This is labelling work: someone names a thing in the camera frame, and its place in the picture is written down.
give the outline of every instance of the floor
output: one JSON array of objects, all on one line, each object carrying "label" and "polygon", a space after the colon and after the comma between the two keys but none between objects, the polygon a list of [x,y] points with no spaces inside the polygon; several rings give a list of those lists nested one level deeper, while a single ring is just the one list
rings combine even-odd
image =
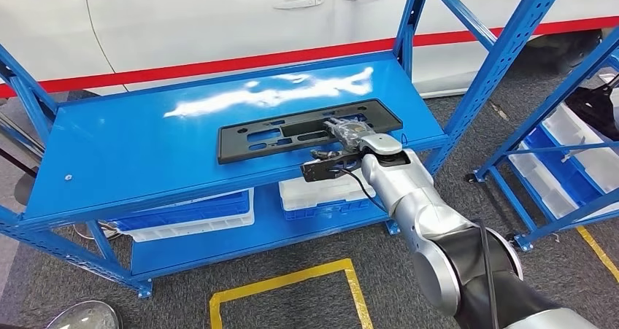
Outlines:
[{"label": "floor", "polygon": [[[500,233],[524,230],[492,182],[471,184],[463,177],[514,131],[563,76],[538,67],[527,53],[516,60],[436,177],[437,189],[446,202],[468,218],[483,218]],[[444,121],[458,101],[459,97],[438,98],[428,100],[428,105]],[[2,111],[13,107],[10,102]],[[10,179],[20,174],[4,161],[0,172]],[[0,183],[0,202],[14,207],[14,181],[10,179]],[[530,201],[524,198],[523,202],[535,213]],[[614,232],[618,228],[619,220],[587,227],[616,263],[619,245]],[[73,237],[70,230],[62,233]],[[208,328],[213,293],[350,258],[374,328],[457,328],[451,318],[428,305],[402,237],[389,236],[383,225],[154,279],[153,297],[147,300],[23,245],[15,247],[6,239],[0,239],[0,245],[0,285],[2,277],[8,279],[0,299],[0,322],[11,325],[43,328],[66,307],[98,299],[120,311],[126,328]],[[116,239],[112,245],[121,260],[128,260],[127,238]],[[520,253],[520,257],[525,280],[532,287],[600,328],[619,328],[618,281],[578,232],[565,231],[539,240],[533,252]],[[220,315],[225,328],[362,328],[343,271],[222,303]]]}]

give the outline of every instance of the silver robotic arm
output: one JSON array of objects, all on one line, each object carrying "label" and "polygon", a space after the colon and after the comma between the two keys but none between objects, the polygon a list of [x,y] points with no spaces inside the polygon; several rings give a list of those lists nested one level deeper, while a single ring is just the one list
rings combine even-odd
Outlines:
[{"label": "silver robotic arm", "polygon": [[402,149],[393,137],[373,133],[358,121],[331,119],[328,127],[345,149],[316,153],[315,158],[322,159],[301,167],[306,180],[334,178],[329,174],[347,171],[357,155],[356,167],[361,166],[407,240],[423,294],[443,314],[455,317],[461,328],[596,328],[528,287],[512,246],[448,206],[411,149]]}]

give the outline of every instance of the black cable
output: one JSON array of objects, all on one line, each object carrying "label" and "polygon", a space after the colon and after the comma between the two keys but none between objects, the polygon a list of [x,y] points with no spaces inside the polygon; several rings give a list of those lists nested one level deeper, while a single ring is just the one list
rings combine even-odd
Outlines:
[{"label": "black cable", "polygon": [[496,294],[494,292],[494,278],[490,265],[490,247],[488,246],[488,234],[486,233],[484,222],[480,219],[473,220],[473,223],[477,223],[482,233],[482,251],[484,257],[485,274],[488,278],[488,297],[490,298],[490,317],[492,321],[493,329],[499,328],[499,316],[496,312]]},{"label": "black cable", "polygon": [[10,155],[8,152],[5,152],[2,148],[0,148],[0,156],[7,159],[7,161],[17,166],[19,169],[21,169],[21,171],[24,171],[30,177],[36,178],[36,172],[34,172],[31,168],[24,165],[21,161],[19,161],[14,156]]},{"label": "black cable", "polygon": [[364,194],[368,197],[368,199],[374,204],[376,205],[379,209],[383,210],[386,213],[389,213],[389,211],[387,211],[387,209],[385,209],[385,207],[381,204],[379,204],[376,200],[374,200],[374,198],[372,198],[368,193],[366,188],[364,187],[363,182],[359,179],[359,177],[357,177],[353,172],[350,172],[350,170],[347,169],[338,169],[338,168],[333,168],[334,171],[341,171],[344,172],[345,174],[347,174],[348,176],[351,176],[352,178],[355,179],[355,181],[357,181],[357,183],[359,184],[359,187],[361,187],[361,190],[364,192]]}]

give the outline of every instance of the white car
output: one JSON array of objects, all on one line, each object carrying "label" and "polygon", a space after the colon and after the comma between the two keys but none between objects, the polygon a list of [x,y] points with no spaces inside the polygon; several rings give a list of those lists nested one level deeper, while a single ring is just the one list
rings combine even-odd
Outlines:
[{"label": "white car", "polygon": [[[0,0],[0,43],[49,91],[104,95],[387,50],[405,1]],[[462,1],[501,28],[520,0]],[[557,0],[537,34],[616,25],[619,0]],[[427,1],[413,48],[423,96],[468,87],[487,52],[465,30],[442,2]]]}]

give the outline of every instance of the yellow tape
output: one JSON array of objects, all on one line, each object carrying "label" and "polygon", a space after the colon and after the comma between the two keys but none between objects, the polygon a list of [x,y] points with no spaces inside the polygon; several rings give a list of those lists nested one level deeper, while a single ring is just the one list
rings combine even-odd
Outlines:
[{"label": "yellow tape", "polygon": [[372,319],[369,317],[366,300],[364,299],[364,294],[361,292],[359,279],[357,279],[357,273],[355,273],[352,263],[350,264],[350,269],[345,269],[344,273],[346,274],[346,279],[348,279],[350,291],[353,293],[353,301],[355,301],[355,307],[357,308],[359,321],[361,321],[361,327],[363,329],[373,329],[374,326],[372,325]]},{"label": "yellow tape", "polygon": [[608,258],[608,256],[606,255],[606,252],[604,252],[604,250],[601,249],[598,242],[589,234],[589,231],[587,231],[582,226],[576,227],[576,230],[578,231],[578,233],[580,233],[582,238],[585,239],[587,244],[589,244],[591,249],[593,249],[593,252],[596,253],[596,255],[598,256],[600,261],[604,264],[604,266],[608,268],[610,273],[615,277],[615,280],[619,282],[619,270],[617,270],[617,266],[615,266],[615,264]]},{"label": "yellow tape", "polygon": [[286,285],[303,282],[310,278],[317,276],[325,276],[337,271],[344,271],[346,279],[348,280],[348,286],[353,293],[353,300],[355,301],[355,307],[357,308],[357,315],[361,321],[361,327],[363,329],[373,329],[372,320],[369,317],[366,301],[364,300],[364,294],[361,292],[359,286],[359,280],[357,274],[353,268],[353,262],[350,258],[343,260],[326,263],[324,265],[311,267],[302,271],[286,274],[285,276],[278,276],[275,278],[263,280],[262,282],[256,282],[242,287],[235,287],[234,289],[224,290],[219,293],[213,294],[209,301],[209,312],[211,318],[212,329],[222,329],[221,314],[219,312],[222,302],[232,301],[246,296],[255,295],[265,291],[277,289],[278,287],[284,287]]}]

